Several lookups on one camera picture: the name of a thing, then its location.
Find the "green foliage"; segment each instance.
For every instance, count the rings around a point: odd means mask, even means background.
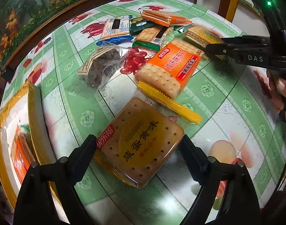
[[[24,25],[20,28],[19,33],[13,39],[12,45],[9,46],[4,52],[3,57],[0,60],[0,68],[6,63],[9,59],[10,55],[16,50],[16,48],[33,32],[35,31],[41,24],[43,24],[46,20],[51,18],[52,16],[59,13],[61,10],[66,7],[78,2],[80,0],[62,0],[59,3],[54,5],[49,5],[48,8],[38,11],[36,15],[30,20],[30,23]]]

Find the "yellow wrapper edge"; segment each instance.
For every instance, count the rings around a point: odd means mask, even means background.
[[[188,120],[189,122],[199,124],[202,120],[202,116],[198,115],[197,113],[189,110],[187,107],[184,107],[183,105],[177,103],[173,99],[165,96],[163,93],[159,92],[154,87],[139,81],[137,87],[142,90],[145,94],[147,94],[149,97],[157,100],[162,105],[167,106],[171,110],[178,113],[181,117]]]

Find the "fingernail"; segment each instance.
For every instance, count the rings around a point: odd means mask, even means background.
[[[285,89],[285,83],[281,79],[278,80],[278,86],[277,86],[279,91],[283,91]]]

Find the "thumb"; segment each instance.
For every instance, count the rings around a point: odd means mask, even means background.
[[[276,83],[276,88],[284,97],[286,97],[286,80],[278,79]]]

